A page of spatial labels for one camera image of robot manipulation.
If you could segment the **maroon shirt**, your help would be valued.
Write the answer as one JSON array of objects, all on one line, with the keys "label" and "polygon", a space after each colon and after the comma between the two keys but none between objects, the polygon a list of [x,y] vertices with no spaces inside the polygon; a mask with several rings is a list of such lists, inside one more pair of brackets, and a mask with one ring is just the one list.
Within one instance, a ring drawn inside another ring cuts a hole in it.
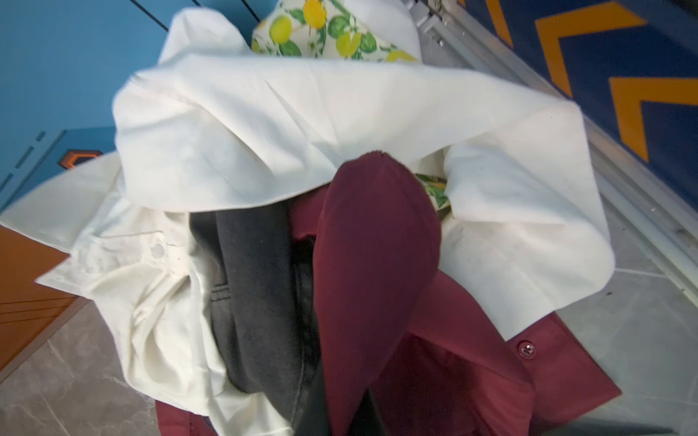
[{"label": "maroon shirt", "polygon": [[329,435],[539,435],[620,395],[558,316],[498,334],[438,270],[436,210],[388,154],[285,204],[293,240],[314,239]]}]

